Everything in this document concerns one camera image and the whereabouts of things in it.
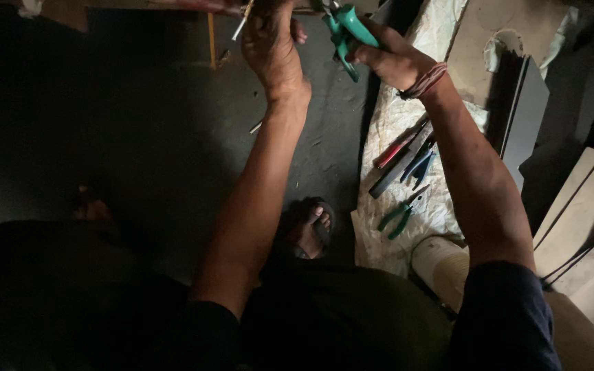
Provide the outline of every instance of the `wrist band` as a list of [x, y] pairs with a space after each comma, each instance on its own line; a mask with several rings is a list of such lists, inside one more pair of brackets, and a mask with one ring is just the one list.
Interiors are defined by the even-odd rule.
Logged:
[[398, 90], [397, 95], [403, 100], [418, 98], [439, 82], [439, 80], [446, 74], [447, 70], [448, 67], [446, 66], [446, 63], [439, 62], [417, 80], [409, 89], [403, 91]]

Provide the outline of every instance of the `concrete floor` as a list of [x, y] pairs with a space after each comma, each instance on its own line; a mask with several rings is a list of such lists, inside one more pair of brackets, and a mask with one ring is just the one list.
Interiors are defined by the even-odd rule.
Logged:
[[[325, 24], [299, 19], [313, 98], [285, 202], [330, 202], [339, 215], [333, 254], [353, 263], [349, 213], [368, 71], [361, 67], [354, 84], [331, 61]], [[262, 87], [230, 40], [236, 25], [215, 17], [218, 53], [232, 54], [210, 71], [205, 14], [89, 11], [81, 34], [0, 6], [0, 222], [65, 218], [77, 185], [104, 175], [134, 248], [188, 281], [265, 110]]]

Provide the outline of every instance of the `forearm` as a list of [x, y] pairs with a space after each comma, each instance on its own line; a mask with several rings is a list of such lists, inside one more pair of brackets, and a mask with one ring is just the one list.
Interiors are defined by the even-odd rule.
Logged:
[[297, 97], [268, 105], [245, 168], [219, 215], [191, 299], [213, 301], [242, 315], [272, 246], [308, 101]]
[[441, 154], [471, 265], [503, 259], [533, 271], [524, 205], [503, 161], [478, 129], [448, 75], [421, 98]]

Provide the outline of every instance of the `black sleeve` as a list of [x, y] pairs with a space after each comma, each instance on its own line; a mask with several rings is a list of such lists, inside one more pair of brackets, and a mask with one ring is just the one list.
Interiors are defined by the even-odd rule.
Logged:
[[240, 324], [227, 308], [213, 302], [190, 302], [180, 309], [146, 353], [147, 370], [232, 370]]
[[540, 280], [530, 269], [485, 263], [466, 278], [450, 363], [473, 370], [561, 370], [552, 326]]

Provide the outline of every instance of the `green pliers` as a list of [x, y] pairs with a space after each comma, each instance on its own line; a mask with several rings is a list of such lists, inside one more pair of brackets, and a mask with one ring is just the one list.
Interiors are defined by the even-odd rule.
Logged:
[[379, 226], [377, 226], [377, 230], [379, 232], [384, 232], [384, 228], [389, 224], [391, 220], [396, 218], [399, 215], [403, 215], [400, 222], [398, 222], [398, 226], [395, 227], [395, 230], [389, 234], [389, 239], [392, 240], [400, 235], [405, 230], [407, 226], [407, 222], [409, 221], [409, 216], [412, 215], [413, 212], [418, 212], [421, 209], [421, 206], [425, 202], [425, 197], [423, 196], [423, 192], [430, 187], [430, 184], [426, 184], [425, 187], [418, 190], [416, 193], [412, 195], [406, 201], [400, 203], [400, 205], [393, 210], [391, 213], [384, 215], [382, 221], [379, 222]]
[[380, 43], [356, 17], [354, 5], [345, 4], [341, 6], [337, 0], [321, 0], [321, 2], [326, 13], [322, 20], [325, 21], [331, 31], [331, 42], [336, 47], [336, 53], [341, 59], [345, 71], [353, 81], [358, 82], [359, 73], [345, 60], [349, 53], [347, 43], [350, 41], [350, 35], [366, 45], [380, 47]]

